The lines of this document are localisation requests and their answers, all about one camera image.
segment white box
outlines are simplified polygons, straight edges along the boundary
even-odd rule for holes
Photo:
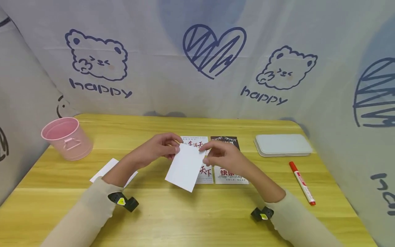
[[[263,157],[307,156],[313,151],[300,134],[257,135],[254,143]]]

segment bucket handle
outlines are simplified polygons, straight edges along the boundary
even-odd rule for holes
[[[77,142],[77,144],[75,144],[75,145],[72,146],[72,147],[66,148],[67,143],[70,142],[70,141],[75,141],[75,142]],[[81,141],[80,141],[80,140],[75,139],[75,138],[68,138],[68,139],[66,139],[66,140],[64,141],[64,147],[63,147],[63,148],[66,149],[66,151],[69,151],[70,149],[75,148],[76,146],[78,146],[78,145],[80,145],[80,144],[81,144]]]

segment black wrist clip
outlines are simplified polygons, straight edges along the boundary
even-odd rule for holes
[[[111,193],[108,195],[108,199],[118,205],[124,206],[124,208],[126,208],[129,212],[133,212],[133,210],[139,205],[139,202],[134,199],[134,197],[127,199],[126,196],[122,194],[122,192]]]
[[[267,221],[269,219],[272,218],[274,214],[274,211],[271,210],[268,207],[264,207],[262,210],[260,210],[259,208],[255,208],[252,213],[251,216],[256,220],[256,221]]]

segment yellow label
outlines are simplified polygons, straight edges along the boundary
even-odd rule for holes
[[[261,217],[262,217],[262,219],[263,219],[263,220],[265,220],[265,221],[267,221],[267,220],[268,220],[268,218],[267,218],[266,214],[264,214],[264,213],[261,213],[260,215],[261,215]]]
[[[122,205],[122,206],[125,206],[125,205],[126,205],[125,199],[124,199],[123,197],[121,197],[121,198],[118,200],[117,204]]]

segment beige sleeve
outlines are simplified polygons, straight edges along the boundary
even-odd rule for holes
[[[337,247],[342,244],[289,191],[277,203],[266,203],[274,211],[271,222],[279,234],[295,247]]]
[[[89,247],[113,215],[115,203],[107,196],[122,190],[123,188],[107,184],[101,177],[96,179],[51,231],[41,247]]]

